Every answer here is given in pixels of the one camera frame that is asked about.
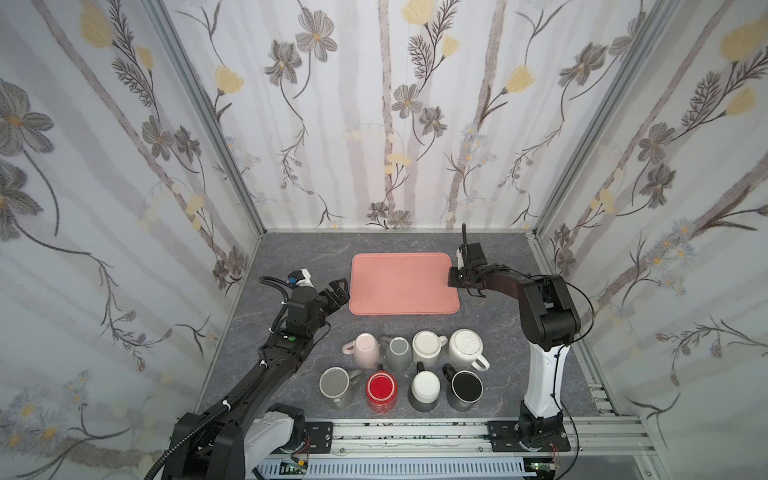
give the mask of gray mug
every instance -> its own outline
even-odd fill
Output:
[[[392,372],[405,372],[411,366],[413,358],[408,340],[401,336],[383,336],[381,343],[386,348],[384,363],[387,369]]]
[[[343,409],[352,403],[355,385],[362,379],[362,370],[347,372],[340,366],[327,369],[320,376],[320,393],[332,409]]]

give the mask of pink mug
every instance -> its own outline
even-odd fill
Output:
[[[343,346],[341,351],[353,356],[361,369],[372,369],[379,363],[379,341],[370,333],[360,333],[353,342]]]

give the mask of red mug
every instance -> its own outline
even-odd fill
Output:
[[[375,372],[366,382],[366,396],[368,406],[376,413],[387,413],[397,402],[397,381],[395,377],[384,371],[379,365],[379,371]]]

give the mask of mug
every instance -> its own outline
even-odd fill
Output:
[[[360,333],[354,341],[341,347],[341,351],[353,356],[361,369],[372,369],[379,363],[379,342],[370,333]]]
[[[437,333],[422,330],[413,336],[413,362],[424,363],[424,366],[433,366],[437,362],[437,355],[443,345],[448,343],[445,335],[437,336]]]
[[[446,363],[442,366],[442,374],[449,382],[445,396],[455,411],[468,411],[482,397],[482,382],[476,373],[469,370],[456,372],[453,365]]]
[[[401,336],[392,338],[383,336],[382,343],[386,347],[384,364],[393,372],[404,372],[411,366],[411,344]]]
[[[456,366],[473,366],[484,372],[491,367],[482,355],[482,340],[480,335],[470,329],[456,330],[448,342],[448,357]]]
[[[376,413],[387,413],[397,403],[397,381],[383,365],[379,364],[379,371],[368,378],[366,395],[368,406]]]
[[[354,386],[361,378],[362,370],[347,372],[340,366],[333,366],[320,376],[320,393],[326,397],[331,408],[346,408],[352,403],[355,395]]]
[[[437,406],[440,396],[440,379],[434,373],[424,368],[424,363],[416,364],[416,376],[413,377],[408,391],[408,401],[411,407],[419,412],[429,412]]]

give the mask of floral wallpaper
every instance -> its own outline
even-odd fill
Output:
[[[533,229],[653,2],[165,0],[268,228]]]
[[[591,295],[614,400],[676,480],[768,466],[767,101],[765,5],[682,2],[539,232]]]
[[[256,237],[140,4],[0,7],[0,462],[139,478]]]

